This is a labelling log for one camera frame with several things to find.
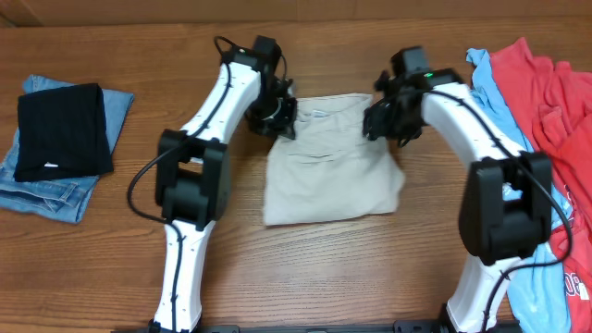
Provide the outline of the beige khaki shorts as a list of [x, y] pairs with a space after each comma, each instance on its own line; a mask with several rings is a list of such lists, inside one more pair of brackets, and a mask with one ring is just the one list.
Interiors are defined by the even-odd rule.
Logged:
[[263, 220], [268, 226], [393, 213], [405, 181], [388, 142], [363, 135], [373, 95], [348, 93], [297, 102], [295, 137], [267, 156]]

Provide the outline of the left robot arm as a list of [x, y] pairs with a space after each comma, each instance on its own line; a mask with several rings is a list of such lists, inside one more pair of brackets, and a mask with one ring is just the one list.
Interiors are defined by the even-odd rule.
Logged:
[[203, 307], [207, 242], [230, 195], [228, 144], [241, 120], [251, 131], [294, 139], [296, 99], [291, 80], [278, 77], [286, 61], [276, 43], [222, 53], [216, 84], [196, 115], [163, 131], [155, 161], [155, 200], [166, 231], [160, 303], [151, 332], [195, 332]]

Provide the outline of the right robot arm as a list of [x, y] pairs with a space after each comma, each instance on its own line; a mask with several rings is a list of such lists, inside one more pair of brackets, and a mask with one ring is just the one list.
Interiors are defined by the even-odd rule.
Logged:
[[496, 315], [512, 276], [550, 237], [551, 165], [510, 140], [451, 68], [382, 71], [382, 98], [364, 112], [363, 134], [399, 146], [434, 128], [467, 170], [458, 226], [468, 256], [456, 291], [428, 332], [512, 332]]

